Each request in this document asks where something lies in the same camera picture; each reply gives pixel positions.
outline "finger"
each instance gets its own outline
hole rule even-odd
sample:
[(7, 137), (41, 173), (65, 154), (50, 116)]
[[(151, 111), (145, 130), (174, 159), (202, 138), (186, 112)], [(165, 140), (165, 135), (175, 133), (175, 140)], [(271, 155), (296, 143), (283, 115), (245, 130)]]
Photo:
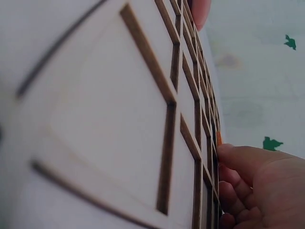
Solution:
[(193, 0), (192, 2), (192, 15), (197, 30), (202, 29), (208, 17), (211, 7), (211, 0)]
[(219, 228), (220, 229), (232, 229), (235, 226), (234, 216), (229, 213), (225, 213), (220, 217)]
[(249, 146), (223, 144), (217, 148), (219, 161), (226, 167), (236, 170), (241, 178), (252, 187), (255, 173), (264, 165), (293, 156)]
[(252, 208), (251, 210), (245, 209), (242, 212), (238, 214), (235, 221), (236, 223), (245, 222), (248, 220), (255, 220), (255, 219), (261, 219), (262, 213), (258, 209), (258, 207)]
[(241, 202), (248, 210), (256, 207), (253, 190), (241, 179), (240, 175), (224, 165), (219, 166), (219, 180), (230, 183)]
[(263, 229), (261, 220), (245, 221), (236, 225), (233, 229)]
[(232, 185), (225, 181), (219, 182), (219, 199), (224, 212), (230, 213), (235, 218), (246, 209)]

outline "green paper cutout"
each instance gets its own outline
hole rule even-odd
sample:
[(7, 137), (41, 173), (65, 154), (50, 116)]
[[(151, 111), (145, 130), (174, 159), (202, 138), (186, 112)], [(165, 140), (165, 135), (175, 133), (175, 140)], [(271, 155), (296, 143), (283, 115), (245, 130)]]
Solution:
[(276, 151), (275, 148), (282, 145), (283, 142), (278, 142), (275, 139), (270, 140), (270, 137), (265, 137), (265, 140), (263, 141), (263, 149)]
[(284, 44), (287, 45), (288, 47), (292, 48), (293, 50), (296, 50), (295, 39), (290, 38), (286, 34), (286, 40), (288, 40), (288, 41), (286, 43), (284, 43)]

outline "fingernail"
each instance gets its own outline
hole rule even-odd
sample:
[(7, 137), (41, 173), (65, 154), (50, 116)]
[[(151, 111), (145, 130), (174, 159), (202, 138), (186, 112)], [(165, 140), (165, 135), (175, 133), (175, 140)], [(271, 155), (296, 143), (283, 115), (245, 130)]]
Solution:
[(197, 30), (200, 31), (203, 28), (204, 24), (198, 24), (196, 25)]
[(221, 146), (218, 146), (217, 150), (218, 152), (225, 152), (225, 151), (228, 151), (229, 149), (231, 149), (233, 147), (232, 144), (222, 144)]

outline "orange piece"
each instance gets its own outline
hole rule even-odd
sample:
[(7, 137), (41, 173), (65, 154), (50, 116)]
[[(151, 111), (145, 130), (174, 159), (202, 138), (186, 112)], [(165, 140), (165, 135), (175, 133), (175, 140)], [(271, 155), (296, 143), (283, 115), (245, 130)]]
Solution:
[(222, 144), (223, 144), (223, 141), (222, 141), (222, 139), (221, 139), (221, 133), (220, 133), (220, 131), (217, 131), (217, 132), (216, 132), (216, 137), (217, 137), (217, 146), (222, 145)]

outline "hand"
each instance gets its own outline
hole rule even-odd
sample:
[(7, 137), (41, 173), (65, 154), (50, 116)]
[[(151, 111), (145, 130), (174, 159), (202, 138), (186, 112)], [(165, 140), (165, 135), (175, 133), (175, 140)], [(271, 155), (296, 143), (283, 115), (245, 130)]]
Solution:
[(199, 31), (204, 26), (211, 7), (211, 0), (193, 0), (192, 1), (192, 15), (194, 23)]
[(221, 229), (305, 228), (305, 160), (229, 144), (218, 158)]

